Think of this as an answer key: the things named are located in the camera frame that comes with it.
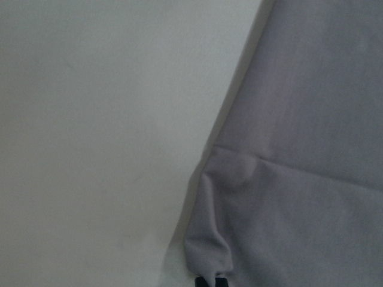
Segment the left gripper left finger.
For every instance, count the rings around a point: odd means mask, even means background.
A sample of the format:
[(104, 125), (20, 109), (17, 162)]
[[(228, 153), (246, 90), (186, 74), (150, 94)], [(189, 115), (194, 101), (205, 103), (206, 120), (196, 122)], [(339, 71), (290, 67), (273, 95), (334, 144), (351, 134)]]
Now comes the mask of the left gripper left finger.
[(194, 286), (195, 287), (208, 287), (208, 283), (202, 276), (198, 276), (194, 280)]

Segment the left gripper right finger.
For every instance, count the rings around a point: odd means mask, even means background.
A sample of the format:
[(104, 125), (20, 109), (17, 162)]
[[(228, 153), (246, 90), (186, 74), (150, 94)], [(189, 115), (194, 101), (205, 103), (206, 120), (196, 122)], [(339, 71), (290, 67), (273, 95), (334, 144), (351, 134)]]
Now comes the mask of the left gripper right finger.
[(229, 287), (227, 279), (223, 277), (216, 277), (215, 287)]

